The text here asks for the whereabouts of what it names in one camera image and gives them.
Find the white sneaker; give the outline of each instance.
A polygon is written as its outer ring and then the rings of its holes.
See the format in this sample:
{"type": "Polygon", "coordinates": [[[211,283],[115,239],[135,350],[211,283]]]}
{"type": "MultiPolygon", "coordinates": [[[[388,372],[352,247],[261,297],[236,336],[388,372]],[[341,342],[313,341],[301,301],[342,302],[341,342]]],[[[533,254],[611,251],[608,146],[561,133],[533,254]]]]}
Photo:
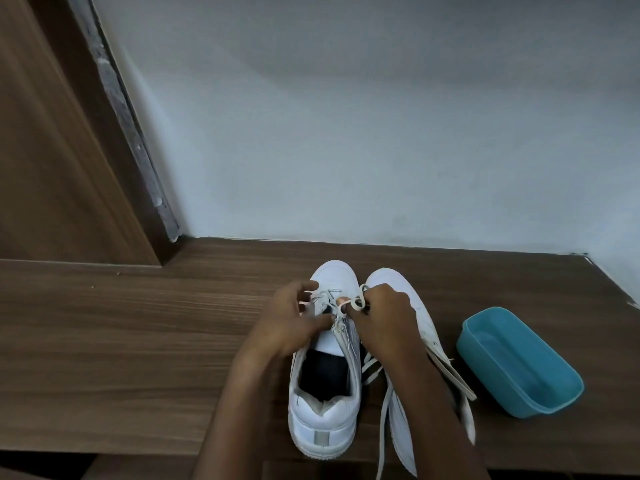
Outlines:
{"type": "Polygon", "coordinates": [[[336,319],[331,330],[321,332],[293,355],[289,431],[302,453],[316,460],[331,460],[353,441],[362,395],[360,338],[353,321],[335,300],[355,298],[359,288],[355,273],[342,261],[324,263],[311,279],[320,286],[306,314],[332,313],[336,319]]]}
{"type": "MultiPolygon", "coordinates": [[[[427,309],[418,296],[418,293],[416,293],[411,284],[409,284],[402,274],[393,269],[381,268],[373,272],[370,277],[368,277],[366,285],[369,288],[373,288],[374,286],[382,283],[387,283],[394,290],[402,291],[409,295],[409,301],[415,310],[418,330],[420,331],[420,337],[426,347],[427,355],[431,358],[432,362],[436,365],[443,377],[447,379],[455,389],[460,391],[460,394],[458,394],[460,397],[457,401],[458,416],[462,425],[467,430],[469,440],[472,444],[475,443],[476,427],[474,425],[474,418],[471,414],[471,407],[469,407],[469,401],[475,400],[476,395],[471,391],[471,389],[469,389],[469,386],[464,382],[462,377],[460,377],[460,375],[454,370],[450,359],[444,354],[442,346],[440,345],[438,333],[436,332],[431,317],[427,313],[427,309]]],[[[372,358],[371,354],[367,354],[364,362],[365,363],[362,368],[363,372],[376,363],[377,360],[372,358]]],[[[381,369],[382,367],[373,373],[373,375],[364,382],[364,385],[372,382],[377,377],[381,369]]],[[[413,476],[417,476],[409,423],[407,422],[400,399],[398,399],[388,375],[387,384],[387,393],[382,403],[382,411],[380,414],[380,457],[378,460],[378,475],[376,476],[376,480],[380,480],[382,469],[385,464],[385,421],[387,418],[387,411],[389,412],[391,438],[393,439],[394,448],[398,458],[404,465],[404,468],[409,470],[413,476]]]]}

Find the plastic container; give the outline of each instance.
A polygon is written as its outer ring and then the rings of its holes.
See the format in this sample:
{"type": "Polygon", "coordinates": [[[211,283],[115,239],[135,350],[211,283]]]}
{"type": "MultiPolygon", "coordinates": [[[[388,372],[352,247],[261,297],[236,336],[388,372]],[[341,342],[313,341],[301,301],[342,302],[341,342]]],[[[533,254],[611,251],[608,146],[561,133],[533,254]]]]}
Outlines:
{"type": "Polygon", "coordinates": [[[516,315],[494,306],[465,320],[458,352],[512,416],[551,414],[584,391],[580,375],[516,315]]]}

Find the shoe insole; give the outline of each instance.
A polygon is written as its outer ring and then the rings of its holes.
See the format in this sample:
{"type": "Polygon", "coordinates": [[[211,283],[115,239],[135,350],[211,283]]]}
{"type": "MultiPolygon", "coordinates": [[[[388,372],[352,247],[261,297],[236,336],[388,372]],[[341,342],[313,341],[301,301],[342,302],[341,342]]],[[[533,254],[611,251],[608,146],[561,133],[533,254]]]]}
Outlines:
{"type": "Polygon", "coordinates": [[[318,350],[307,350],[300,371],[300,389],[323,403],[337,395],[349,395],[347,359],[318,350]]]}

